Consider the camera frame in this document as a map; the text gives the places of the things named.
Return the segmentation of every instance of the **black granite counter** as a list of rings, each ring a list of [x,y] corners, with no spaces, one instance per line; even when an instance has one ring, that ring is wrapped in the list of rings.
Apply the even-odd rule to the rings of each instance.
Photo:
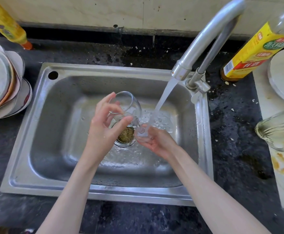
[[[172,69],[184,48],[170,48],[166,41],[131,47],[82,42],[32,40],[34,50],[0,39],[8,51],[25,60],[24,77],[32,87],[43,62],[132,66]],[[261,120],[252,75],[226,85],[219,69],[233,53],[220,52],[208,67],[207,81],[214,180],[248,209],[272,233],[284,233],[284,210],[277,192],[268,146],[254,127]],[[24,112],[0,119],[0,185]],[[37,229],[54,197],[0,193],[0,226]],[[195,207],[88,200],[82,233],[211,233]]]

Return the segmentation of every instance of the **person's left hand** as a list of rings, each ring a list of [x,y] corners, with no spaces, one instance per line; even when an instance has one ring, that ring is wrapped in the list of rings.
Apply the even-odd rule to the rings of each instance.
[[[131,123],[132,116],[126,116],[111,129],[109,125],[112,116],[109,112],[118,112],[123,114],[123,110],[116,104],[110,104],[109,101],[116,94],[112,92],[103,98],[95,108],[94,117],[91,120],[89,136],[81,159],[83,162],[89,162],[89,165],[99,165],[105,155],[111,150],[117,137]]]

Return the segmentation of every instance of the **green oval logo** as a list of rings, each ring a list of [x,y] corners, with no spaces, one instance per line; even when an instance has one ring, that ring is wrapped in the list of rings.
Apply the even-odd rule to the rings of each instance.
[[[283,47],[284,47],[284,38],[275,39],[263,45],[263,48],[266,50],[275,50]]]

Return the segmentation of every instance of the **hand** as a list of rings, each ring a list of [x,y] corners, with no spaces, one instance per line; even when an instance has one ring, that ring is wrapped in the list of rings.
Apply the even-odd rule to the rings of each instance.
[[[95,114],[90,124],[87,144],[81,156],[83,162],[94,163],[98,166],[105,155],[112,149],[117,137],[133,120],[132,116],[126,116],[111,129],[108,128],[113,119],[113,115],[109,116],[110,111],[124,114],[119,105],[109,103],[115,96],[116,94],[112,92],[96,105]]]
[[[172,156],[172,150],[178,147],[178,144],[166,130],[160,130],[151,126],[148,129],[148,135],[151,139],[147,142],[143,142],[141,139],[139,140],[139,137],[136,137],[136,139],[139,144],[150,149],[153,153],[165,160],[168,160]]]

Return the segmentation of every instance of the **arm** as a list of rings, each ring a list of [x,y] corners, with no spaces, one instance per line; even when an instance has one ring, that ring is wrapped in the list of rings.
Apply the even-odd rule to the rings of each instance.
[[[212,181],[164,130],[151,127],[152,140],[138,142],[166,159],[186,187],[213,234],[270,232],[240,203]]]
[[[112,120],[112,117],[108,117],[109,112],[123,114],[118,105],[108,103],[114,97],[115,93],[112,93],[97,104],[82,156],[37,234],[79,232],[91,181],[97,167],[112,148],[119,134],[132,120],[131,116],[124,117],[113,128],[108,129]]]

